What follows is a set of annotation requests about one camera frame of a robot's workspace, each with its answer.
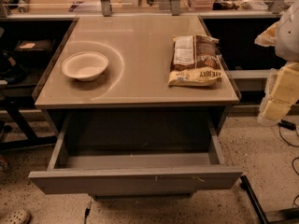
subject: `snack bag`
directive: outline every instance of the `snack bag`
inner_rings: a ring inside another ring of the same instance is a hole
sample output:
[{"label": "snack bag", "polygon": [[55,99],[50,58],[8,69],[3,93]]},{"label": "snack bag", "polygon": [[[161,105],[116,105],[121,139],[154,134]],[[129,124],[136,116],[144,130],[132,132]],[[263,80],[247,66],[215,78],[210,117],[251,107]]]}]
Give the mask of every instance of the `snack bag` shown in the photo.
[{"label": "snack bag", "polygon": [[221,78],[218,39],[205,35],[175,36],[169,86],[211,86]]}]

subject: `cabinet top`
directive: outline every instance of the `cabinet top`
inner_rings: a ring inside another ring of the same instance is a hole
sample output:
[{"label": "cabinet top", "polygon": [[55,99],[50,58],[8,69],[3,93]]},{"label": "cabinet top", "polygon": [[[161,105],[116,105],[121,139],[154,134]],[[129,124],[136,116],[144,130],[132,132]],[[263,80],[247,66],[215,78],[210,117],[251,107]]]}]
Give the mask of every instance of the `cabinet top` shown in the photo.
[{"label": "cabinet top", "polygon": [[[169,87],[173,35],[206,35],[197,16],[81,16],[36,100],[40,109],[168,105],[237,104],[223,72],[211,87]],[[108,69],[92,82],[62,73],[64,60],[82,51],[109,59]]]}]

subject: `terrazzo floor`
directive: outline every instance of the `terrazzo floor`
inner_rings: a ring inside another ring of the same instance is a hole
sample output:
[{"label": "terrazzo floor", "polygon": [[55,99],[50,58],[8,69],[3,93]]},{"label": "terrazzo floor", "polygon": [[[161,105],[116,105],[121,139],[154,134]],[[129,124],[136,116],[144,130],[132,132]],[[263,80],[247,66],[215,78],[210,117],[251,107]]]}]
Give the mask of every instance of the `terrazzo floor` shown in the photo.
[{"label": "terrazzo floor", "polygon": [[[285,118],[299,123],[299,116]],[[39,136],[49,135],[43,120],[29,120]],[[5,139],[22,138],[13,122]],[[299,146],[295,131],[281,129],[290,143]],[[227,165],[244,170],[265,212],[294,207],[299,194],[299,176],[292,160],[299,148],[288,145],[279,135],[279,127],[257,123],[255,113],[234,113],[224,123],[220,134]],[[25,208],[31,213],[31,224],[74,223],[260,223],[241,181],[228,190],[201,190],[192,197],[149,197],[92,200],[91,212],[84,222],[84,212],[91,201],[86,194],[44,195],[27,177],[31,171],[46,170],[53,145],[2,151],[10,162],[8,172],[0,171],[0,223],[6,214]],[[294,162],[299,170],[299,161]]]}]

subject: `drawer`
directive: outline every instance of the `drawer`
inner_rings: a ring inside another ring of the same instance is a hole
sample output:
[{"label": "drawer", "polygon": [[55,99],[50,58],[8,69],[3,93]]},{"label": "drawer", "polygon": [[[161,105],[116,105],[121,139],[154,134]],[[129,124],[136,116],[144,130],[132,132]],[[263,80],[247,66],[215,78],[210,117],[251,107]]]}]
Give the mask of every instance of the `drawer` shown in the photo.
[{"label": "drawer", "polygon": [[29,178],[45,194],[93,197],[229,189],[228,167],[207,112],[196,108],[69,112],[47,171]]}]

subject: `white bowl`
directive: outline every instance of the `white bowl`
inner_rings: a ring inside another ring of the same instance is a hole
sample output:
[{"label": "white bowl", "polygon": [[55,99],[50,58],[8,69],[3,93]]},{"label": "white bowl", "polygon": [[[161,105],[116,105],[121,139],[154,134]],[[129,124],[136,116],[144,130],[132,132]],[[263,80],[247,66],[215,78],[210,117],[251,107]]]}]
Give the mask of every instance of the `white bowl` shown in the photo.
[{"label": "white bowl", "polygon": [[63,73],[80,81],[97,79],[108,66],[108,58],[98,52],[84,51],[69,56],[63,62]]}]

